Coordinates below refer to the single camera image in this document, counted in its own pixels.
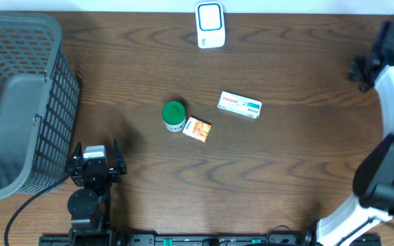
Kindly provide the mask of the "white Panadol medicine box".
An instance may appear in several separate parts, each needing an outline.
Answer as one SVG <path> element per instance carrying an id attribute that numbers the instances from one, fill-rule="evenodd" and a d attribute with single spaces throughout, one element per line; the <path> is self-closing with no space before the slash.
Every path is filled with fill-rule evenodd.
<path id="1" fill-rule="evenodd" d="M 222 91 L 217 107 L 232 113 L 257 119 L 260 116 L 262 102 L 238 94 Z"/>

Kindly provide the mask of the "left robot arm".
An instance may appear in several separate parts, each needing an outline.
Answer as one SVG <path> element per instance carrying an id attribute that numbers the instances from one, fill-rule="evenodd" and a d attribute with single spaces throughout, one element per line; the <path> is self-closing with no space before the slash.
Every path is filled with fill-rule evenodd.
<path id="1" fill-rule="evenodd" d="M 107 166 L 105 146 L 76 145 L 65 170 L 79 187 L 68 199 L 71 214 L 70 246 L 118 246 L 122 235 L 111 226 L 111 187 L 127 173 L 127 166 L 114 140 L 113 167 Z"/>

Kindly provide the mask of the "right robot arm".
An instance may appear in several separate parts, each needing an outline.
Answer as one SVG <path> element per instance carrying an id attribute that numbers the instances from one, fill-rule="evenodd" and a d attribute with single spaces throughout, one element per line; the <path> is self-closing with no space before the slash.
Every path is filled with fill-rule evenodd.
<path id="1" fill-rule="evenodd" d="M 350 245 L 394 218 L 394 52 L 356 57 L 348 79 L 380 99 L 384 137 L 358 166 L 349 198 L 316 224 L 312 245 Z"/>

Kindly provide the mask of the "green lid white jar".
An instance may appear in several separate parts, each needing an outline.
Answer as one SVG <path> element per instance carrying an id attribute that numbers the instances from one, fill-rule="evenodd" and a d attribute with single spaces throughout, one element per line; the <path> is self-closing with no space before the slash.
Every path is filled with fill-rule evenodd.
<path id="1" fill-rule="evenodd" d="M 186 123 L 186 111 L 178 101 L 167 102 L 162 109 L 162 119 L 165 127 L 171 132 L 183 130 Z"/>

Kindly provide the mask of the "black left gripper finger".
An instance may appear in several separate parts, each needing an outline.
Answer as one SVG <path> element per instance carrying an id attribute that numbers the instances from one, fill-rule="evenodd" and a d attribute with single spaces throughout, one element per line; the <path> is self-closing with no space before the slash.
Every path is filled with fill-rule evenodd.
<path id="1" fill-rule="evenodd" d="M 73 153 L 70 155 L 69 159 L 70 160 L 77 159 L 80 156 L 82 156 L 82 147 L 81 147 L 81 142 L 79 141 L 77 143 L 77 145 L 75 146 L 75 149 L 74 149 Z"/>
<path id="2" fill-rule="evenodd" d="M 114 138 L 114 161 L 116 164 L 116 167 L 125 167 L 125 160 L 124 157 L 120 151 L 118 141 L 116 138 Z"/>

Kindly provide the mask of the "orange Kleenex tissue pack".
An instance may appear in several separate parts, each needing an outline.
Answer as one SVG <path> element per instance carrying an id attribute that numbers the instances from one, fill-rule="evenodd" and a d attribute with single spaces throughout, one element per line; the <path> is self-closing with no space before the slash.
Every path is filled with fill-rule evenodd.
<path id="1" fill-rule="evenodd" d="M 183 134 L 205 143 L 211 128 L 212 125 L 197 118 L 189 117 L 183 129 Z"/>

